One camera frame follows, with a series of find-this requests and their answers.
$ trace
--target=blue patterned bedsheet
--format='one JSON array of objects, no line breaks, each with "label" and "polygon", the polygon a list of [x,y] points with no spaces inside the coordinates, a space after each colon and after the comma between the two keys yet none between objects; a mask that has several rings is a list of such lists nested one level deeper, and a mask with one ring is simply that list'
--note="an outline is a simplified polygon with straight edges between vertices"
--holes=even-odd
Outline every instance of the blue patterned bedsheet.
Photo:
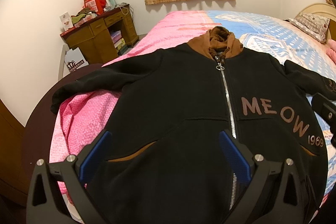
[{"label": "blue patterned bedsheet", "polygon": [[[326,48],[289,22],[252,13],[208,11],[214,23],[224,26],[240,39],[244,47],[274,56],[280,63],[291,60],[302,67],[336,80],[336,66]],[[336,149],[331,145],[329,125],[318,115],[328,150],[329,171],[325,195],[336,181]]]}]

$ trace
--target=black hoodie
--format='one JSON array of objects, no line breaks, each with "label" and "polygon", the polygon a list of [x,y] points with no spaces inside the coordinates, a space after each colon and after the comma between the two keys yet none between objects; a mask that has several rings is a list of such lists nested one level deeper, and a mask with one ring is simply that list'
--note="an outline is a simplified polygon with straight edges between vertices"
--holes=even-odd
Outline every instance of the black hoodie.
[{"label": "black hoodie", "polygon": [[[208,31],[196,42],[105,66],[54,94],[57,113],[77,93],[122,91],[105,126],[113,134],[108,155],[87,187],[111,223],[220,223],[244,191],[218,143],[227,129],[253,154],[294,160],[311,219],[313,196],[319,205],[324,195],[328,158],[305,94],[336,100],[335,82],[237,47],[232,35],[223,39],[224,54]],[[219,64],[207,51],[213,53],[214,39]]]}]

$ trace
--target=brown pocket lining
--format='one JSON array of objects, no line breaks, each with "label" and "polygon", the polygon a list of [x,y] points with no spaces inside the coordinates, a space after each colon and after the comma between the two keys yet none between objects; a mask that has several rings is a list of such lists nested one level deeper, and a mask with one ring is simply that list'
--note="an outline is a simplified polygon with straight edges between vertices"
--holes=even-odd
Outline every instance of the brown pocket lining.
[{"label": "brown pocket lining", "polygon": [[305,148],[303,145],[301,145],[302,149],[310,156],[317,156],[315,154],[313,154],[312,152],[310,152],[307,148]]},{"label": "brown pocket lining", "polygon": [[139,149],[137,152],[133,153],[132,155],[129,155],[129,156],[123,157],[123,158],[109,160],[108,162],[118,162],[118,161],[131,160],[131,159],[135,158],[136,156],[140,155],[142,152],[144,152],[148,147],[150,147],[154,143],[156,143],[156,141],[145,145],[143,148]]}]

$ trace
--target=hoodie sleeve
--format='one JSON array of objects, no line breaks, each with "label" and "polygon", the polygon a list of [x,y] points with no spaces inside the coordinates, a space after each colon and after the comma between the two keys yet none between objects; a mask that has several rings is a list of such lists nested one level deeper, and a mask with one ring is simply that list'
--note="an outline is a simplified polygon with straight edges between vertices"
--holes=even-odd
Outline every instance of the hoodie sleeve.
[{"label": "hoodie sleeve", "polygon": [[162,49],[159,49],[150,54],[126,58],[93,71],[59,88],[52,97],[50,110],[57,114],[61,103],[78,93],[122,90],[125,85],[132,84],[157,70],[161,59]]},{"label": "hoodie sleeve", "polygon": [[286,60],[284,65],[281,65],[273,56],[270,57],[270,60],[280,73],[305,93],[314,95],[319,92],[329,100],[336,100],[336,83],[334,80],[305,69],[290,60]]}]

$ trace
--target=hood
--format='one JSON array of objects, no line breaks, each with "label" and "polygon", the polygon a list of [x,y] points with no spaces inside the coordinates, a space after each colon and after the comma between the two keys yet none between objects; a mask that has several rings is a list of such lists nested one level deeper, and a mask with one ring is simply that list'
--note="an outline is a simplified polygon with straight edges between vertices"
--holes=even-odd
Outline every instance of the hood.
[{"label": "hood", "polygon": [[214,27],[205,34],[194,37],[187,43],[194,51],[213,59],[217,56],[222,62],[243,51],[243,44],[224,27]]}]

